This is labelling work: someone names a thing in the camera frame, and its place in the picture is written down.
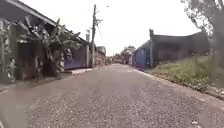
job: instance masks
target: paved street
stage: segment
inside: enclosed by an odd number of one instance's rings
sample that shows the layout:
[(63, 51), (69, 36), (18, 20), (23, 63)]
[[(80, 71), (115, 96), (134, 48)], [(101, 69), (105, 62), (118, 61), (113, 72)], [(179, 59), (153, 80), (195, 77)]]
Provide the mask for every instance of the paved street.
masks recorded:
[(224, 128), (224, 103), (123, 65), (0, 93), (11, 128)]

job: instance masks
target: sidewalk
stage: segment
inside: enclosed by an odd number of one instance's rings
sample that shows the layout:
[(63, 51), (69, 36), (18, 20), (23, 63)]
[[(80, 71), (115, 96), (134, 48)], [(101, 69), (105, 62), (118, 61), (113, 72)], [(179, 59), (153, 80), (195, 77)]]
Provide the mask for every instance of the sidewalk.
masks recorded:
[(81, 74), (84, 72), (89, 72), (92, 71), (92, 68), (88, 68), (88, 69), (77, 69), (77, 70), (71, 70), (72, 75), (77, 75), (77, 74)]
[[(68, 71), (65, 71), (65, 72), (61, 73), (61, 78), (60, 79), (66, 78), (68, 76), (78, 75), (78, 74), (82, 74), (82, 73), (85, 73), (85, 72), (88, 72), (88, 71), (92, 71), (93, 69), (96, 69), (96, 68), (68, 70)], [(0, 83), (0, 93), (3, 92), (4, 90), (7, 90), (8, 88), (15, 87), (15, 86), (18, 86), (18, 85), (24, 85), (24, 84), (28, 83), (28, 84), (35, 84), (35, 86), (36, 86), (36, 85), (39, 85), (39, 84), (45, 84), (45, 83), (49, 83), (49, 82), (52, 82), (52, 81), (55, 81), (55, 80), (60, 80), (60, 79), (57, 79), (55, 77), (47, 77), (43, 80), (38, 81), (37, 83), (19, 82), (19, 83), (14, 83), (14, 84), (10, 84), (10, 85), (4, 85), (4, 84)]]

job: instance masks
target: concrete wall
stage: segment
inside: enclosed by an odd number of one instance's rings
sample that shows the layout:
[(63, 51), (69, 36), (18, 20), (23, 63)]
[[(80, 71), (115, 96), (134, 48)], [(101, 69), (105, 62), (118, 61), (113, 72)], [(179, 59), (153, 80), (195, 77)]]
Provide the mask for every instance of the concrete wall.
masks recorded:
[(153, 57), (156, 63), (179, 60), (192, 54), (205, 55), (209, 52), (209, 42), (202, 32), (189, 36), (154, 35), (153, 39)]
[(64, 62), (65, 69), (76, 69), (76, 68), (86, 68), (87, 67), (87, 45), (83, 45), (76, 51), (73, 52), (73, 57), (71, 60), (66, 60)]

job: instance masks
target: wall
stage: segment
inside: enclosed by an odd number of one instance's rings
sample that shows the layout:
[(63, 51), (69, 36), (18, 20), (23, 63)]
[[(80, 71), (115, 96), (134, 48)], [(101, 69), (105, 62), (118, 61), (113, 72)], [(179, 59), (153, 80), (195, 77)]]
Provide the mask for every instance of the wall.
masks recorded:
[(209, 51), (209, 42), (202, 32), (189, 36), (154, 35), (153, 39), (156, 64), (183, 59), (192, 54), (202, 55)]
[(145, 51), (143, 49), (140, 49), (136, 52), (136, 55), (135, 55), (136, 59), (136, 67), (137, 68), (145, 68), (145, 60), (146, 60), (146, 57), (145, 57)]
[(66, 60), (64, 62), (65, 69), (76, 69), (76, 68), (86, 68), (87, 67), (87, 45), (83, 45), (76, 51), (73, 52), (73, 57), (71, 60)]

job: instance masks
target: low building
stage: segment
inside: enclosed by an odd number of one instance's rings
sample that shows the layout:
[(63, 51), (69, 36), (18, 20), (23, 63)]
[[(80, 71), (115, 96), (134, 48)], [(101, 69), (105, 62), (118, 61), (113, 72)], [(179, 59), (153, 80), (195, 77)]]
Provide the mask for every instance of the low building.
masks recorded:
[(132, 53), (135, 51), (135, 47), (134, 46), (128, 46), (125, 47), (124, 50), (121, 52), (121, 56), (122, 56), (122, 63), (123, 64), (129, 64), (130, 63), (130, 58)]
[(89, 62), (90, 62), (90, 53), (89, 53), (89, 43), (82, 39), (77, 38), (76, 40), (81, 47), (78, 49), (70, 49), (72, 53), (71, 59), (65, 59), (64, 61), (64, 68), (65, 70), (69, 69), (78, 69), (78, 68), (89, 68)]
[(139, 47), (132, 56), (132, 65), (138, 68), (155, 67), (160, 62), (175, 61), (192, 54), (205, 55), (210, 43), (203, 32), (188, 36), (155, 35)]

